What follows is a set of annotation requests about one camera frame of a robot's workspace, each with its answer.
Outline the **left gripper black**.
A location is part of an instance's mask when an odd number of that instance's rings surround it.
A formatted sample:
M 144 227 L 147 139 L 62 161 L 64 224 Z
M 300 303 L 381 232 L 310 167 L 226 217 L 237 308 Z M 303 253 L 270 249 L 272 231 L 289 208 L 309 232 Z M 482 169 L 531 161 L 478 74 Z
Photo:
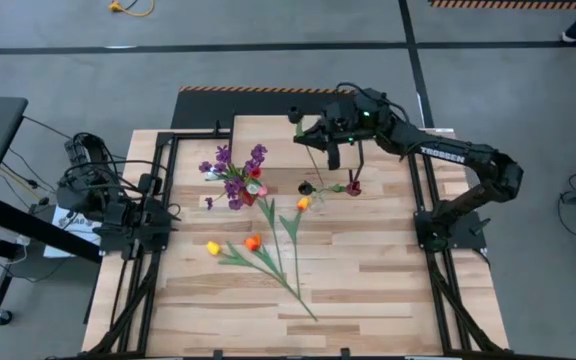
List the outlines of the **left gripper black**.
M 181 212 L 177 207 L 176 211 L 171 213 L 155 198 L 161 187 L 161 178 L 143 173 L 137 185 L 143 197 L 136 203 L 133 213 L 129 216 L 128 239 L 138 242 L 145 252 L 158 251 L 165 246 L 168 228 L 175 227 L 174 219 L 177 219 Z

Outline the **purple artificial flower bunch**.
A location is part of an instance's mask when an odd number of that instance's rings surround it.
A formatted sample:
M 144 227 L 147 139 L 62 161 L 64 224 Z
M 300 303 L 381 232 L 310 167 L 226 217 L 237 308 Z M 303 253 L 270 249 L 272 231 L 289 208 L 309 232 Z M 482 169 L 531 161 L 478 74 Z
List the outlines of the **purple artificial flower bunch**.
M 261 165 L 265 161 L 267 148 L 262 144 L 257 144 L 250 152 L 250 159 L 247 160 L 242 167 L 237 167 L 232 161 L 232 149 L 228 145 L 218 146 L 216 151 L 215 163 L 204 161 L 199 165 L 199 171 L 204 175 L 205 172 L 228 172 L 232 178 L 228 181 L 221 181 L 223 183 L 223 192 L 216 198 L 208 197 L 206 199 L 207 209 L 211 210 L 214 202 L 220 198 L 226 198 L 227 205 L 230 210 L 238 211 L 245 204 L 240 199 L 239 194 L 242 189 L 250 183 L 256 183 L 260 186 L 264 185 L 260 177 L 258 179 L 251 178 L 249 172 L 256 167 L 262 168 Z

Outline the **large orange artificial tulip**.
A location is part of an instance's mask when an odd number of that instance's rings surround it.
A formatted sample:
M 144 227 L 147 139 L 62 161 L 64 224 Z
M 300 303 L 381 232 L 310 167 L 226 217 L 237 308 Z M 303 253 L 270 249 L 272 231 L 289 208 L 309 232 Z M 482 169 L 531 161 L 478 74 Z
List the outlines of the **large orange artificial tulip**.
M 309 316 L 315 321 L 318 321 L 316 315 L 310 310 L 306 303 L 302 300 L 300 290 L 295 291 L 287 282 L 284 277 L 284 272 L 279 269 L 273 262 L 270 254 L 266 250 L 261 237 L 259 235 L 254 235 L 252 237 L 246 238 L 244 241 L 245 247 L 255 255 L 259 260 L 261 260 L 264 265 L 268 268 L 268 274 L 276 280 L 280 285 L 282 285 L 306 310 Z

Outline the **clear glass vase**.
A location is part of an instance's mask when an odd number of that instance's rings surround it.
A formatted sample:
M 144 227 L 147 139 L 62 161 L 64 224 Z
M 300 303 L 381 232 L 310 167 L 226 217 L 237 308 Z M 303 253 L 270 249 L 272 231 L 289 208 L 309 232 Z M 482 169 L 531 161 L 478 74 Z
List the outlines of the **clear glass vase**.
M 314 214 L 320 214 L 325 211 L 326 198 L 329 191 L 326 188 L 316 188 L 310 195 L 309 211 Z

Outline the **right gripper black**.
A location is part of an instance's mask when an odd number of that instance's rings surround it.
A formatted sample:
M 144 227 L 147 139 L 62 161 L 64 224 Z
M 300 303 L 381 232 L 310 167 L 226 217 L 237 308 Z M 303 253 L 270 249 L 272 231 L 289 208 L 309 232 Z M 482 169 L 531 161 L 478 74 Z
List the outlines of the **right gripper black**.
M 310 127 L 301 122 L 296 125 L 294 142 L 327 154 L 329 170 L 340 168 L 338 144 L 354 143 L 376 136 L 380 108 L 376 105 L 335 102 L 324 108 L 324 122 Z

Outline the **black floor mat striped edge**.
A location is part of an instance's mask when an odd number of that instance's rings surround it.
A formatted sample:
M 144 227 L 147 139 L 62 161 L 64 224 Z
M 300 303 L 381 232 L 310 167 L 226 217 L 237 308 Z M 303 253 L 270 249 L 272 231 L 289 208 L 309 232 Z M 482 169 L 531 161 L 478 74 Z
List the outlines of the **black floor mat striped edge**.
M 182 86 L 173 112 L 172 129 L 230 127 L 235 115 L 286 115 L 296 107 L 317 114 L 328 103 L 352 102 L 351 87 L 289 88 L 255 86 Z
M 428 0 L 434 8 L 576 10 L 576 0 Z

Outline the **pale pink artificial tulip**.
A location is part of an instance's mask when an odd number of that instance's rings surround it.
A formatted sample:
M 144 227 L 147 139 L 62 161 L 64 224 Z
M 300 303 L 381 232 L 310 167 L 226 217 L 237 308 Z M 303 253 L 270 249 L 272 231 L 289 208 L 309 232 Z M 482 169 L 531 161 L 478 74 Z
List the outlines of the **pale pink artificial tulip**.
M 259 188 L 259 191 L 257 193 L 257 204 L 259 206 L 259 208 L 261 209 L 261 211 L 263 212 L 264 216 L 266 217 L 268 224 L 272 230 L 272 235 L 274 238 L 274 244 L 275 244 L 275 248 L 276 248 L 276 253 L 277 253 L 277 259 L 278 259 L 278 263 L 279 263 L 279 277 L 281 279 L 284 279 L 284 270 L 283 270 L 283 263 L 282 263 L 282 259 L 281 259 L 281 251 L 279 248 L 279 241 L 278 241 L 278 237 L 277 237 L 277 233 L 276 233 L 276 228 L 275 228 L 275 200 L 268 199 L 268 188 L 265 185 L 262 185 Z

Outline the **white printed paper sheet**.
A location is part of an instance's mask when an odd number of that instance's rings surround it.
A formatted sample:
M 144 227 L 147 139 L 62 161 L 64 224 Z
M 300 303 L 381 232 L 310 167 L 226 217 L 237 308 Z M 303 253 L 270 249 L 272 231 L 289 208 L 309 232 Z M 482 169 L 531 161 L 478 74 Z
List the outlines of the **white printed paper sheet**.
M 82 214 L 77 213 L 70 215 L 69 210 L 56 206 L 51 218 L 51 223 L 87 242 L 97 246 L 100 245 L 101 237 L 93 232 L 93 229 L 99 227 L 100 223 L 89 220 Z M 46 245 L 43 256 L 45 258 L 70 258 L 73 257 L 73 254 Z

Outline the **yellow red-tipped artificial tulip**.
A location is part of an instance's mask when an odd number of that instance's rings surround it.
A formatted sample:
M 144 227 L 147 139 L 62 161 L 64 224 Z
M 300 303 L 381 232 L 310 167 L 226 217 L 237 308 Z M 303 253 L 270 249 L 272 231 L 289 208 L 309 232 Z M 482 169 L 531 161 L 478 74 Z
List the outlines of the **yellow red-tipped artificial tulip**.
M 299 226 L 301 223 L 302 215 L 306 212 L 310 206 L 311 199 L 309 197 L 302 197 L 296 205 L 297 212 L 295 216 L 289 220 L 283 216 L 280 216 L 280 221 L 282 226 L 284 227 L 285 231 L 287 232 L 292 245 L 293 245 L 293 252 L 294 252 L 294 260 L 295 260 L 295 279 L 297 283 L 297 294 L 301 296 L 301 288 L 300 288 L 300 278 L 299 278 L 299 269 L 298 269 L 298 231 Z

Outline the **dark red artificial tulip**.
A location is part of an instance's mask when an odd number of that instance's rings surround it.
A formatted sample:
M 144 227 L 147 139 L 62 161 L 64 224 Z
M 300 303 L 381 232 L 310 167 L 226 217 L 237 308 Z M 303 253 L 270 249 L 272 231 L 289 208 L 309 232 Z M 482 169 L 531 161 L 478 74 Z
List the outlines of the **dark red artificial tulip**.
M 335 184 L 323 188 L 324 192 L 332 193 L 345 193 L 352 197 L 357 197 L 362 193 L 361 185 L 359 181 L 350 182 L 346 185 Z

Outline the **wooden shelf black metal legs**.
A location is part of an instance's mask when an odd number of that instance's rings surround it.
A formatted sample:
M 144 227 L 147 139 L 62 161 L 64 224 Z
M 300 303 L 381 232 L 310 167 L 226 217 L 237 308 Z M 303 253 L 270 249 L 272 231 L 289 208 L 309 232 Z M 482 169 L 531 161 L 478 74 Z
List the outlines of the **wooden shelf black metal legs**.
M 267 149 L 261 166 L 264 181 L 272 186 L 346 184 L 348 171 L 359 167 L 358 144 L 339 146 L 340 168 L 330 171 L 327 154 L 293 142 L 296 126 L 286 115 L 236 115 L 232 136 L 232 160 L 238 166 L 252 159 L 256 145 Z

